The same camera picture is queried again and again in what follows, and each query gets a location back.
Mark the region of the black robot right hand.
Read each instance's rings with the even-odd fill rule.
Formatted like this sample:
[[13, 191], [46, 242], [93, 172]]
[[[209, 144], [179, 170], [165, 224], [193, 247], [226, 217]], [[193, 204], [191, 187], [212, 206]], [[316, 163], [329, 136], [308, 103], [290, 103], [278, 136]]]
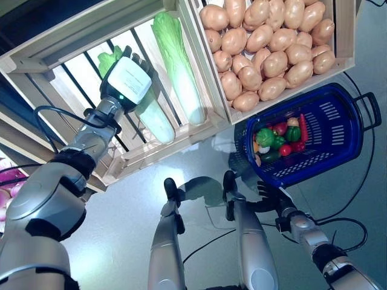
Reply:
[[262, 200], [270, 202], [280, 218], [287, 217], [291, 212], [297, 210], [290, 195], [282, 188], [277, 188], [264, 181], [258, 181], [257, 188]]

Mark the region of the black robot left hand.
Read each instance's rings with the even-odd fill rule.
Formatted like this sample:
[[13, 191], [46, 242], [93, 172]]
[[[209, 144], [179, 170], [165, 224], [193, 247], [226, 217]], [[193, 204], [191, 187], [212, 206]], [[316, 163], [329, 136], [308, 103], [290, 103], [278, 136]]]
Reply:
[[151, 88], [154, 74], [152, 65], [141, 59], [128, 45], [124, 49], [115, 46], [111, 54], [103, 52], [97, 58], [102, 77], [101, 98], [116, 99], [126, 114], [134, 111]]

